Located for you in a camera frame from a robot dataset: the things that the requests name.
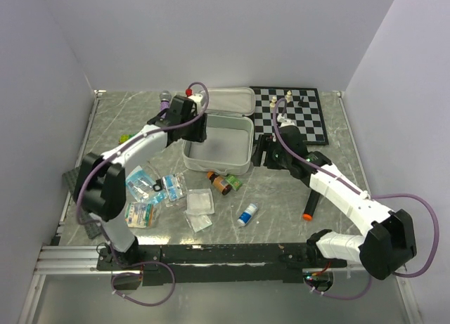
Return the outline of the bandage box plastic bag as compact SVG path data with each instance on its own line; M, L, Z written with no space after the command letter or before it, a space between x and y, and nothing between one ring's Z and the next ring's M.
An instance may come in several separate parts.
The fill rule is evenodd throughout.
M124 219L130 228L150 228L155 219L155 208L148 203L130 202Z

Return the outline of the purple glitter microphone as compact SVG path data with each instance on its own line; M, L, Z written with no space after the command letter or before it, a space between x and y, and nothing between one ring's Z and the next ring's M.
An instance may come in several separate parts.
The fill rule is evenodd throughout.
M160 111L166 110L170 107L172 94L169 91L162 91L159 95Z

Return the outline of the blue white pouch bag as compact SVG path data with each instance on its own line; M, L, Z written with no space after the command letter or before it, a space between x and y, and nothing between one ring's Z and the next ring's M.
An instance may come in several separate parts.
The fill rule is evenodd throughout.
M156 205L166 198L162 187L141 166L137 166L126 178L126 187L137 202Z

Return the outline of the white medicine kit case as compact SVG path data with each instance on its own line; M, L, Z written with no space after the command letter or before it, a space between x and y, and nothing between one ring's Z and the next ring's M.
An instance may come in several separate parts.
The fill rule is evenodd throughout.
M242 175L250 167L255 126L256 97L250 88L209 89L207 138L202 143L185 141L182 155L193 171Z

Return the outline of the small green medicine box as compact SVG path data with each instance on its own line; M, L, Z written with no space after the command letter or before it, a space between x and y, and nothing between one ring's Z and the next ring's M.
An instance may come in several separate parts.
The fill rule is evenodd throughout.
M238 191L243 185L242 181L233 174L229 174L228 176L225 177L225 179L226 182L232 187L234 191Z

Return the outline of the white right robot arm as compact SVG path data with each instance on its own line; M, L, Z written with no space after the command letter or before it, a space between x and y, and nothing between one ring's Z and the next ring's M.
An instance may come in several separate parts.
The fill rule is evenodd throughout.
M413 220L404 210L369 198L319 151L308 151L294 126L282 127L280 136L259 136L252 156L254 166L284 169L337 207L359 230L358 235L331 229L314 233L307 240L307 258L313 266L330 259L361 264L371 276L384 280L417 254Z

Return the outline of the large gauze plastic bag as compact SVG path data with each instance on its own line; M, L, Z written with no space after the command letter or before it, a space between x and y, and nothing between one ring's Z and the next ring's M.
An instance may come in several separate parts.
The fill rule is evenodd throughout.
M208 189L189 190L186 196L187 214L193 216L214 214L212 191Z

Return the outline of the black marker orange cap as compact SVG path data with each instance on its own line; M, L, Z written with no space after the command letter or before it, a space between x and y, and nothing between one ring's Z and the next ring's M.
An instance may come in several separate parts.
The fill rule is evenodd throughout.
M316 210L317 204L319 203L319 199L320 194L314 190L311 190L302 215L302 218L305 221L311 221L313 219L313 215Z

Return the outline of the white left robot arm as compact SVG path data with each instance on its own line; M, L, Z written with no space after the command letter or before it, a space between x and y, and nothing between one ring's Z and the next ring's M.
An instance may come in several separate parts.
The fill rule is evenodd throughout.
M113 259L123 269L139 261L139 242L125 221L126 178L143 161L184 139L206 139L207 94L175 96L169 107L148 120L131 139L101 155L82 160L74 200L102 231Z

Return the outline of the white chess piece tall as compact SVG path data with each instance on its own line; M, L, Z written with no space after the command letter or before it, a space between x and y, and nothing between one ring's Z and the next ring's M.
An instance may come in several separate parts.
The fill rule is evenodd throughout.
M292 91L289 90L289 91L287 92L286 96L285 96L285 99L287 100L287 103L290 103L290 102L293 101L293 97L292 97L292 96L293 96L293 95L292 95Z

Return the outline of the black chess piece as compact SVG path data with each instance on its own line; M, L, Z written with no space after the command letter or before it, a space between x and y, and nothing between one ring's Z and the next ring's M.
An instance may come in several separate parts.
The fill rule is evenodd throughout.
M305 104L305 97L304 97L304 96L301 96L300 99L299 99L298 105L299 105L300 107L303 107L304 104Z

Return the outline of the white blue pill bottle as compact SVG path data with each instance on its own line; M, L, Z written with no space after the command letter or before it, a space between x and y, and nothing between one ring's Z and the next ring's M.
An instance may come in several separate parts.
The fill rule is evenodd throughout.
M238 217L238 225L246 226L251 218L255 215L258 210L258 206L256 204L249 204L247 208L242 212L242 214Z

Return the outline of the brown bottle orange cap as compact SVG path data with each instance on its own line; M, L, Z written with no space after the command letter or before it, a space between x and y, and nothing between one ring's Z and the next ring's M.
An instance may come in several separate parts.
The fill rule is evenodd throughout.
M213 171L207 172L207 178L222 195L227 195L232 190L232 186L225 178Z

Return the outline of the blue packets plastic bag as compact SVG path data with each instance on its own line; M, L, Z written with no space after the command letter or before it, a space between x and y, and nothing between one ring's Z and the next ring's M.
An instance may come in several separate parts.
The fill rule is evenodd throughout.
M165 190L167 207L179 204L186 197L187 187L182 173L163 176L162 184Z

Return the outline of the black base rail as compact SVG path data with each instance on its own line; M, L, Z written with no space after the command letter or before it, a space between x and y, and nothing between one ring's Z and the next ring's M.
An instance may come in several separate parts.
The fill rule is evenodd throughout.
M100 250L98 271L131 271L143 274L143 285L177 283L221 283L281 281L302 283L303 273L314 269L345 268L342 259L325 259L298 243L141 245L139 266L114 262L109 249Z

